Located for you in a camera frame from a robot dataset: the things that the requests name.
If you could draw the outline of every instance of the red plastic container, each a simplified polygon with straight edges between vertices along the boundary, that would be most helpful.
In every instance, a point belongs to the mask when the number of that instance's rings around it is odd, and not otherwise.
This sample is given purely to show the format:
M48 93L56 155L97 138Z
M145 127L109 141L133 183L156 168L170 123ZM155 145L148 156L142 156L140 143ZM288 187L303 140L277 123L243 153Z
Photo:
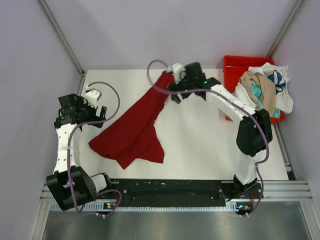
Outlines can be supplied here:
M233 93L239 82L240 77L249 67L260 67L265 63L275 64L272 58L251 57L251 56L224 56L224 87L230 93ZM280 118L270 117L271 124L276 124L285 120L285 113L281 111Z

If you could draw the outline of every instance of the red fabric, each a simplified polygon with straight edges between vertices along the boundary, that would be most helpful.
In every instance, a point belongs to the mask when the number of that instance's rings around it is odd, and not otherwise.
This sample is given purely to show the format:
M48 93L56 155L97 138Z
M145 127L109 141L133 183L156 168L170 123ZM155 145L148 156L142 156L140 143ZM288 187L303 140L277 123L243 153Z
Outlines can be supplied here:
M164 71L155 85L166 89L173 81L173 75ZM165 153L154 123L167 97L150 88L117 121L92 139L90 148L102 157L116 160L123 169L137 158L163 163Z

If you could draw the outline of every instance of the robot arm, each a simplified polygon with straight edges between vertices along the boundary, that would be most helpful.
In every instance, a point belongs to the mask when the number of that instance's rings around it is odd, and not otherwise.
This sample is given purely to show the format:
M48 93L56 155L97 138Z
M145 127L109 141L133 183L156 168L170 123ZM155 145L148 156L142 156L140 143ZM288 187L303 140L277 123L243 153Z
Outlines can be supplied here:
M234 176L234 184L238 189L238 194L245 194L252 186L256 184L257 174L255 162L261 160L263 150L266 149L265 143L253 121L244 112L232 106L230 103L238 105L241 109L252 115L261 126L268 142L272 140L272 130L269 113L262 109L256 109L243 104L229 91L225 89L215 78L206 78L198 62L182 66L179 63L167 69L167 72L173 74L174 82L169 85L170 91L185 91L192 89L210 89L224 96L225 99L216 94L206 94L206 92L196 92L195 94L204 100L213 103L227 116L229 116L238 128L236 138L237 146L241 151L240 163ZM188 98L191 93L181 94L182 99ZM181 99L178 95L171 95L171 99L178 104Z
M73 187L76 195L76 201L83 205L97 199L97 194L111 183L105 173L89 177L80 167L79 142L82 129L77 125L84 122L105 120L107 108L101 108L100 116L97 114L97 102L101 97L101 92L97 89L89 89L85 92L84 97L75 94L59 97L61 109L59 116L54 122L58 136L58 150L56 165L53 174L46 177L46 184L51 191L54 199L65 211L74 207L68 182L67 172L67 154L70 150L70 172L73 179ZM102 123L93 124L97 128L102 127ZM71 132L73 133L70 146L68 140Z

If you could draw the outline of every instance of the white wall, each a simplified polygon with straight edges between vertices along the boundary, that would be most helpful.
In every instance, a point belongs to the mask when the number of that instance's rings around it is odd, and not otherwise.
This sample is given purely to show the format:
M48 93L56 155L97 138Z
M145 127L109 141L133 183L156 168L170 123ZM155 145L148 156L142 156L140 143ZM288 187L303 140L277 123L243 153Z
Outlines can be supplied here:
M27 239L55 165L57 97L80 77L35 0L0 7L0 239Z
M84 69L265 56L296 0L47 0Z
M298 175L307 179L320 210L320 1L308 0L274 55L289 66L293 112L281 127Z

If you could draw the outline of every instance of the gray floor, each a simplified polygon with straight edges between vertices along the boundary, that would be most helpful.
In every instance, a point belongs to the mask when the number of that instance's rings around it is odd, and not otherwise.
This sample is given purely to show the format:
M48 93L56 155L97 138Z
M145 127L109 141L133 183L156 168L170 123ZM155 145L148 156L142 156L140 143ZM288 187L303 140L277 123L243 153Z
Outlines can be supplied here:
M51 212L45 240L308 240L298 203L264 202L250 218L233 212L117 212L110 218Z

